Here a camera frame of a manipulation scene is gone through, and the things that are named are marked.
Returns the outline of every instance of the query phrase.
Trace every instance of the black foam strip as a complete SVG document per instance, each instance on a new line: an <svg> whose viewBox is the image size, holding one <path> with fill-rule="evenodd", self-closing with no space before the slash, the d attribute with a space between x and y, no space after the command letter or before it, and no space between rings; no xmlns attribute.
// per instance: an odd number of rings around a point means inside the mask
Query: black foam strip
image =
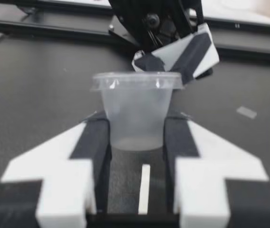
<svg viewBox="0 0 270 228"><path fill-rule="evenodd" d="M202 33L195 36L170 71L181 73L183 84L187 84L194 80L193 74L203 60L211 44L212 42L208 33Z"/></svg>
<svg viewBox="0 0 270 228"><path fill-rule="evenodd" d="M270 228L270 182L227 180L228 228Z"/></svg>
<svg viewBox="0 0 270 228"><path fill-rule="evenodd" d="M199 153L188 125L188 118L180 113L169 112L164 124L166 202L169 212L173 210L177 157L199 157Z"/></svg>
<svg viewBox="0 0 270 228"><path fill-rule="evenodd" d="M135 60L134 64L143 71L158 71L158 72L165 71L163 61L150 53Z"/></svg>
<svg viewBox="0 0 270 228"><path fill-rule="evenodd" d="M42 181L0 183L0 205L37 204Z"/></svg>
<svg viewBox="0 0 270 228"><path fill-rule="evenodd" d="M0 228L39 228L36 208L42 181L0 184Z"/></svg>
<svg viewBox="0 0 270 228"><path fill-rule="evenodd" d="M109 185L110 162L110 124L104 112L85 120L87 126L72 152L70 159L91 159L94 165L95 195L98 212L106 212Z"/></svg>

